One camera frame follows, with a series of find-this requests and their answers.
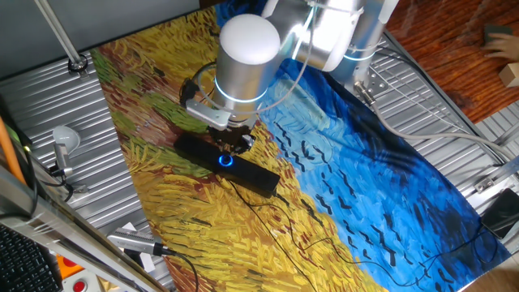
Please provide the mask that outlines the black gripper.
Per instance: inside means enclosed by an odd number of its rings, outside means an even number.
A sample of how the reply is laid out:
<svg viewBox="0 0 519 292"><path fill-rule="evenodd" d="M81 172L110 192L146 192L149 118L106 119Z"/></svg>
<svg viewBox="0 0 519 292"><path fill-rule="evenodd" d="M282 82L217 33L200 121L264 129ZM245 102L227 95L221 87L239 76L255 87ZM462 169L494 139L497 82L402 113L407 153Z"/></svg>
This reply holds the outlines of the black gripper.
<svg viewBox="0 0 519 292"><path fill-rule="evenodd" d="M224 130L209 127L209 135L221 151L229 155L233 155L235 149L238 154L250 151L256 140L249 126L227 127Z"/></svg>

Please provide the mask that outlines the person hand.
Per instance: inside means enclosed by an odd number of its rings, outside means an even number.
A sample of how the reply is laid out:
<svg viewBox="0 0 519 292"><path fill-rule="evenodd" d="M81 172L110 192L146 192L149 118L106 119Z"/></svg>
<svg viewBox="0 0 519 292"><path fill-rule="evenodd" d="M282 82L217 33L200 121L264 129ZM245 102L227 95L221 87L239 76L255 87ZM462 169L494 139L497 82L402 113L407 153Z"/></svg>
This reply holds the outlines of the person hand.
<svg viewBox="0 0 519 292"><path fill-rule="evenodd" d="M483 47L487 58L505 58L518 61L518 37L504 33L490 33L491 40Z"/></svg>

